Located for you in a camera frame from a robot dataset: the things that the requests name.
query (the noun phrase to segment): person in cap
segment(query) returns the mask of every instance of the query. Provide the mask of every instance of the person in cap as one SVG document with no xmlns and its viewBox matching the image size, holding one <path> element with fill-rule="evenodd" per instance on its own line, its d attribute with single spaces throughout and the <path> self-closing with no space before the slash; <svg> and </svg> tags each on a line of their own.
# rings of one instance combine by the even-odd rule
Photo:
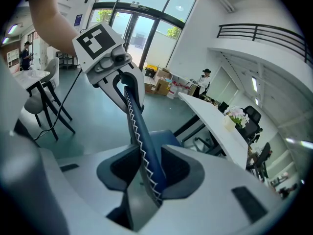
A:
<svg viewBox="0 0 313 235">
<path fill-rule="evenodd" d="M 29 45 L 30 45 L 30 43 L 29 43 L 29 41 L 27 41 L 24 44 L 24 49 L 22 51 L 22 68 L 23 68 L 24 71 L 29 70 L 29 61 L 30 61 L 30 58 L 31 58 L 31 55 L 29 55 L 29 53 L 28 53 Z"/>
<path fill-rule="evenodd" d="M 198 81 L 198 87 L 196 88 L 193 96 L 196 98 L 199 98 L 200 95 L 206 93 L 206 90 L 211 82 L 210 73 L 211 71 L 209 69 L 203 70 L 204 75 L 202 75 Z"/>
</svg>

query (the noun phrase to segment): ceiling light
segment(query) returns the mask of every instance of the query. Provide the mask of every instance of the ceiling light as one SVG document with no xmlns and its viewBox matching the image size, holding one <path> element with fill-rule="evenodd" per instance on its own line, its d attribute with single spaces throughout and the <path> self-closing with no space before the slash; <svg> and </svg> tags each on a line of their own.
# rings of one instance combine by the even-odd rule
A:
<svg viewBox="0 0 313 235">
<path fill-rule="evenodd" d="M 255 77 L 252 77 L 252 83 L 253 83 L 253 88 L 256 92 L 258 92 L 258 88 L 256 87 L 256 79 Z"/>
<path fill-rule="evenodd" d="M 306 148 L 309 148 L 309 149 L 313 149 L 313 143 L 311 143 L 311 142 L 301 141 L 300 144 L 303 147 L 306 147 Z"/>
<path fill-rule="evenodd" d="M 286 138 L 285 139 L 288 143 L 295 143 L 295 141 L 293 139 L 289 139 L 289 138 Z"/>
<path fill-rule="evenodd" d="M 182 6 L 180 6 L 180 5 L 179 5 L 179 6 L 177 5 L 177 6 L 176 6 L 176 10 L 183 11 L 184 8 L 183 8 Z"/>
<path fill-rule="evenodd" d="M 8 42 L 8 40 L 9 40 L 9 38 L 8 37 L 6 37 L 4 40 L 3 40 L 3 44 L 5 44 L 6 42 Z"/>
<path fill-rule="evenodd" d="M 18 26 L 17 24 L 13 25 L 9 30 L 9 34 L 12 34 L 13 31 L 17 28 L 17 26 Z"/>
</svg>

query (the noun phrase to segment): green tree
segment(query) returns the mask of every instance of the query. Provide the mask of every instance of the green tree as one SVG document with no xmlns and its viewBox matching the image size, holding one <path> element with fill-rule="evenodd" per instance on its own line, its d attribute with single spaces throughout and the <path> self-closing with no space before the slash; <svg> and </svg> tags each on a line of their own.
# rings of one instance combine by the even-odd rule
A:
<svg viewBox="0 0 313 235">
<path fill-rule="evenodd" d="M 170 38 L 173 38 L 176 40 L 178 38 L 180 32 L 181 32 L 181 30 L 179 28 L 173 27 L 173 28 L 167 30 L 167 35 Z"/>
<path fill-rule="evenodd" d="M 103 20 L 110 19 L 110 16 L 112 14 L 112 10 L 98 10 L 99 18 L 97 18 L 97 22 L 102 22 Z"/>
</svg>

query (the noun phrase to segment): flower pot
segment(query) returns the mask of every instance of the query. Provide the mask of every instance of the flower pot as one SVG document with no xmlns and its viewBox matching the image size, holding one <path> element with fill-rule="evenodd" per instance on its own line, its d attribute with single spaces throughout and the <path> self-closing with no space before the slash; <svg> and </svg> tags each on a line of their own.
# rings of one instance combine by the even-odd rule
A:
<svg viewBox="0 0 313 235">
<path fill-rule="evenodd" d="M 228 131 L 234 130 L 236 126 L 236 123 L 233 120 L 231 120 L 231 118 L 228 115 L 224 117 L 223 124 L 226 130 Z"/>
</svg>

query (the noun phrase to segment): person's arm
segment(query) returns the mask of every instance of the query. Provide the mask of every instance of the person's arm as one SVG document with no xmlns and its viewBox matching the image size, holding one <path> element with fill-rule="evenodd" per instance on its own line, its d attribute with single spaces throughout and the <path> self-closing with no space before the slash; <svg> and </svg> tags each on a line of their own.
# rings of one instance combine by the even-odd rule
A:
<svg viewBox="0 0 313 235">
<path fill-rule="evenodd" d="M 72 39 L 78 32 L 59 12 L 57 0 L 29 0 L 29 8 L 38 35 L 54 48 L 76 56 Z"/>
<path fill-rule="evenodd" d="M 23 50 L 22 51 L 22 59 L 28 59 L 30 57 L 30 55 L 27 56 L 26 54 L 27 54 L 27 52 L 25 50 Z"/>
<path fill-rule="evenodd" d="M 210 83 L 210 79 L 207 78 L 205 79 L 203 82 L 199 82 L 198 84 L 201 86 L 201 87 L 207 87 Z"/>
</svg>

